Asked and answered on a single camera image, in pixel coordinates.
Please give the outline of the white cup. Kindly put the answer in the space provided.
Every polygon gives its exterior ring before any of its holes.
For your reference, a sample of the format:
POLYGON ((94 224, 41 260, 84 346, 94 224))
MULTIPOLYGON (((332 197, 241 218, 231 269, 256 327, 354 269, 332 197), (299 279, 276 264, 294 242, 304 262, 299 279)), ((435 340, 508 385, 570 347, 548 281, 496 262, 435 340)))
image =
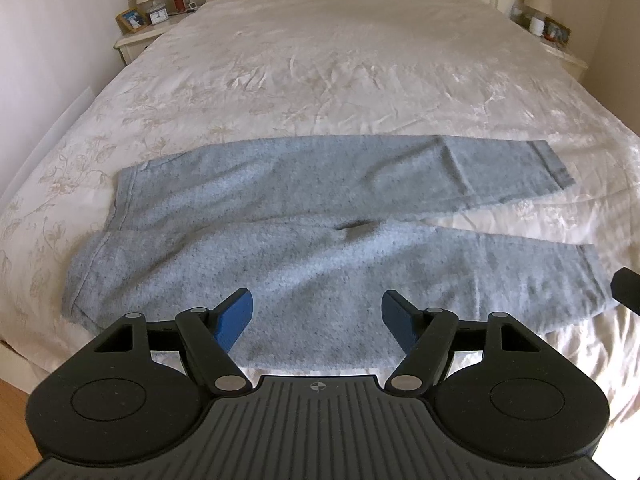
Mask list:
POLYGON ((529 32, 536 37, 541 37, 544 33, 544 19, 533 16, 529 22, 529 32))

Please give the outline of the white floral bedspread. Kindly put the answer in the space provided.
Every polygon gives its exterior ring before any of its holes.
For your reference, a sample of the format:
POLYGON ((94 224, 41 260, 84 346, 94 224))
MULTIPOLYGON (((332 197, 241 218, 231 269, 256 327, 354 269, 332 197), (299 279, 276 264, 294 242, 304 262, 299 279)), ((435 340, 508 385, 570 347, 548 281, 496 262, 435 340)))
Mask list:
POLYGON ((89 338, 70 258, 122 168, 203 145, 400 134, 545 140, 575 179, 448 228, 591 244, 639 263, 639 140, 527 32, 476 0, 213 0, 98 95, 1 217, 1 338, 38 378, 89 338))

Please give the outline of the wooden photo frame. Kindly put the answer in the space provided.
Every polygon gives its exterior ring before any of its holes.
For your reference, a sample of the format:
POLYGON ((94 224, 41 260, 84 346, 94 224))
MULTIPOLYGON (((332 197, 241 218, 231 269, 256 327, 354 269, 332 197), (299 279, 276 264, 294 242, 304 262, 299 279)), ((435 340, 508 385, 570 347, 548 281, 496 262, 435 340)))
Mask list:
POLYGON ((122 26, 122 29, 128 34, 140 32, 140 30, 149 26, 148 21, 138 8, 128 9, 116 16, 116 21, 122 26))

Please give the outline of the grey-blue sweatpants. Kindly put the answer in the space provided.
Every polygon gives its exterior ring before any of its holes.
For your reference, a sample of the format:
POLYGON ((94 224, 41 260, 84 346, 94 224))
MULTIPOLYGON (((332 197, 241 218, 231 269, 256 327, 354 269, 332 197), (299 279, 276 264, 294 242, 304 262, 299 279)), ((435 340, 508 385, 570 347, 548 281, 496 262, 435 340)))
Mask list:
POLYGON ((240 288, 254 318, 232 354, 264 370, 390 367, 390 289, 420 308, 547 333, 612 304, 596 250, 444 228, 573 178, 544 141, 310 136, 204 148, 122 170, 104 229, 73 256, 66 318, 170 320, 240 288))

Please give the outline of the small dark picture frame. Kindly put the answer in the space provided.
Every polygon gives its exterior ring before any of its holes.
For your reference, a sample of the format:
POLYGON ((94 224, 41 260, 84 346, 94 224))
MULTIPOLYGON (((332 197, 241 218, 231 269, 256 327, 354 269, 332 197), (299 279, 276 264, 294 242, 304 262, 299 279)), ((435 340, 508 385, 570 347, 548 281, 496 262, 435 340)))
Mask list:
POLYGON ((550 18, 550 16, 547 16, 544 20, 544 38, 548 41, 566 46, 571 32, 568 27, 550 18))

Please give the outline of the left white nightstand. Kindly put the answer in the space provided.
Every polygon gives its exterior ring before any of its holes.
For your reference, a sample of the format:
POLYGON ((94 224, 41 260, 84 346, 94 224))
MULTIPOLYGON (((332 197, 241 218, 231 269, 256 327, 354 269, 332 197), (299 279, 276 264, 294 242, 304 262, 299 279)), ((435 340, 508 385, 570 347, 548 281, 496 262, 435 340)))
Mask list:
POLYGON ((190 13, 176 14, 167 21, 148 26, 142 32, 130 32, 115 42, 114 49, 119 52, 122 62, 129 65, 157 38, 166 34, 188 16, 190 13))

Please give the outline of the right white nightstand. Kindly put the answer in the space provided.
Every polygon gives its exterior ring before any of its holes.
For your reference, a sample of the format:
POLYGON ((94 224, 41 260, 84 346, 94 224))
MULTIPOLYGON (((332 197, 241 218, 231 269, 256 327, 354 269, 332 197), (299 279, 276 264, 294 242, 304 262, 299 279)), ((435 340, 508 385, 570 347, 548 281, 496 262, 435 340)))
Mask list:
MULTIPOLYGON (((522 27, 528 30, 529 22, 530 20, 523 21, 522 27)), ((554 42, 548 41, 544 38, 544 34, 542 34, 541 37, 537 37, 537 39, 544 50, 554 56, 570 76, 578 82, 582 82, 585 74, 587 73, 588 64, 582 58, 578 58, 577 55, 574 55, 574 53, 568 48, 568 43, 566 46, 563 46, 562 44, 555 44, 554 42)))

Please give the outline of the white nightstand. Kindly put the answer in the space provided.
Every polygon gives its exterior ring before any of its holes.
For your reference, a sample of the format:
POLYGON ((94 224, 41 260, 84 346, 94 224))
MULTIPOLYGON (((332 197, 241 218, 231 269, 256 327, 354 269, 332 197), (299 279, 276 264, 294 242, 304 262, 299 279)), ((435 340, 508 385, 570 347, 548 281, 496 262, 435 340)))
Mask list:
POLYGON ((157 38, 166 34, 188 16, 190 13, 176 14, 167 21, 148 26, 142 32, 130 32, 115 42, 114 49, 119 52, 122 62, 129 65, 157 38))
MULTIPOLYGON (((523 21, 522 27, 528 30, 529 22, 530 20, 523 21)), ((570 76, 578 82, 582 82, 585 74, 587 73, 588 64, 582 58, 578 58, 577 55, 574 55, 574 53, 568 48, 568 43, 566 46, 563 46, 562 44, 555 44, 554 42, 548 41, 544 38, 544 34, 542 34, 541 37, 537 37, 537 39, 544 50, 554 56, 570 76)))

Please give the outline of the small white alarm clock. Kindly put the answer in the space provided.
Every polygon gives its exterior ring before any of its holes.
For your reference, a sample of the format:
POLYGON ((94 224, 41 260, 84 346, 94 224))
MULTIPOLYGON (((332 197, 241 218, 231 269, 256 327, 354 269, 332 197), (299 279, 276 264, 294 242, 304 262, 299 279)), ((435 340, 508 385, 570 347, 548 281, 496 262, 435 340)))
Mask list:
POLYGON ((166 8, 158 8, 149 12, 149 21, 153 26, 166 22, 168 18, 169 14, 166 8))

